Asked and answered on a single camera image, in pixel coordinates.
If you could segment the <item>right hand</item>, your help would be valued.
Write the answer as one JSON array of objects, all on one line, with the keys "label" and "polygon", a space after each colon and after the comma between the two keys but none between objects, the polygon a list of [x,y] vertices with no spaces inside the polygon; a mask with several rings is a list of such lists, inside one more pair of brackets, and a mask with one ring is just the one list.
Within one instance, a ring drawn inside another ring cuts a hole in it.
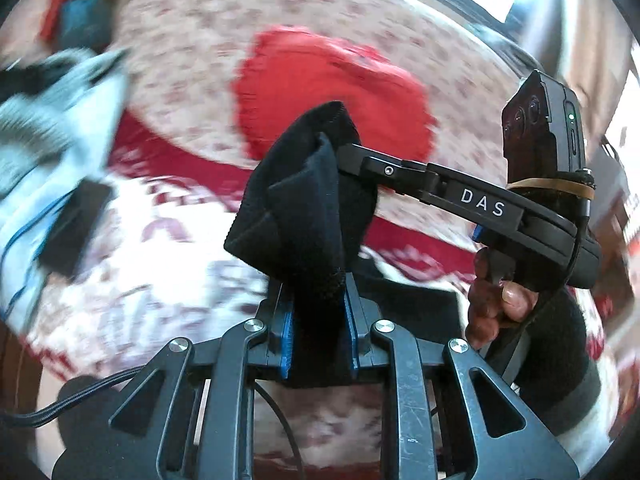
[{"label": "right hand", "polygon": [[469,324],[466,341],[475,350],[494,341],[509,323],[521,323],[533,310],[539,295],[513,282],[494,284],[488,278],[488,249],[483,248],[474,258],[475,280],[468,293]]}]

